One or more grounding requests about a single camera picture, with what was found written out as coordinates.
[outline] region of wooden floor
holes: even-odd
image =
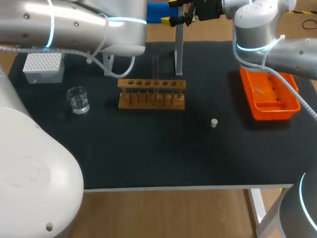
[[[317,10],[316,0],[298,0],[297,10]],[[317,37],[304,30],[305,19],[314,15],[283,16],[277,35],[286,38]],[[175,29],[148,25],[148,41],[174,41]],[[232,21],[195,22],[186,27],[187,41],[232,39]],[[9,71],[15,55],[0,54]],[[269,209],[279,190],[262,190]],[[69,238],[253,238],[254,221],[244,190],[147,191],[85,193]]]

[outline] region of white cable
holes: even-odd
[[[90,57],[90,54],[82,52],[82,51],[76,51],[76,50],[67,50],[67,49],[28,49],[28,48],[14,48],[14,47],[7,47],[7,46],[0,46],[0,51],[8,51],[8,52],[16,52],[16,53],[28,53],[28,54],[36,54],[36,53],[66,53],[66,54],[73,54],[73,55],[79,55],[86,58]],[[99,65],[100,68],[102,68],[104,71],[109,72],[107,68],[105,68],[104,64],[101,63],[96,58],[92,58],[93,62],[95,62],[97,65]],[[135,62],[135,57],[132,57],[130,66],[123,74],[115,74],[112,72],[109,72],[111,77],[114,78],[124,78],[128,73],[131,72]]]
[[[97,47],[97,49],[95,50],[95,52],[89,56],[87,58],[87,63],[92,63],[93,62],[93,58],[96,57],[96,55],[100,52],[101,48],[104,46],[106,40],[107,40],[107,37],[108,37],[108,31],[109,31],[109,19],[106,15],[104,14],[100,14],[101,16],[103,16],[105,19],[106,19],[106,25],[105,25],[105,33],[104,33],[104,37],[103,39],[100,41],[100,44],[99,46]]]
[[[284,39],[285,39],[285,35],[281,35],[277,40],[274,40],[274,43],[266,50],[266,53],[264,54],[264,57],[263,57],[263,60],[262,60],[262,69],[263,70],[265,68],[266,58],[267,58],[268,54],[270,53],[270,51],[273,49],[274,46],[276,46],[276,44],[280,40],[284,40]]]
[[[246,66],[249,66],[252,68],[262,69],[262,65],[246,62],[238,56],[237,48],[236,48],[236,41],[237,41],[236,29],[235,29],[235,26],[233,23],[233,41],[232,41],[232,44],[233,44],[233,52],[234,52],[235,57],[237,58],[237,60],[240,63],[242,63]],[[267,66],[265,66],[264,69],[266,71],[269,71],[270,73],[274,74],[275,76],[277,76],[282,81],[282,83],[288,88],[288,90],[291,91],[292,94],[298,99],[300,104],[302,104],[302,106],[309,112],[309,114],[312,115],[312,117],[315,120],[317,120],[317,114],[315,113],[315,111],[305,102],[305,100],[295,91],[295,89],[278,72],[276,72],[274,69],[271,69]]]

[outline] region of orange plastic container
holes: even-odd
[[[274,75],[240,69],[253,117],[257,120],[287,120],[301,109],[299,101]],[[281,73],[298,92],[292,75]]]

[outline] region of gray robot arm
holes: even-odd
[[[146,0],[2,0],[0,43],[133,57],[146,41]]]
[[[265,65],[279,72],[317,79],[317,39],[276,41],[281,15],[289,10],[285,0],[257,0],[239,8],[234,15],[237,53],[247,62]]]

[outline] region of black table surface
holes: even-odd
[[[129,78],[175,79],[173,47],[148,43]],[[86,189],[290,184],[315,159],[317,123],[304,109],[289,121],[253,119],[231,42],[185,43],[185,111],[118,110],[117,80],[78,56],[65,57],[62,83],[30,85],[25,59],[17,57],[11,82],[35,122],[74,155]],[[113,70],[128,65],[117,58]],[[317,109],[310,80],[296,82]],[[85,115],[71,113],[73,86],[88,91]]]

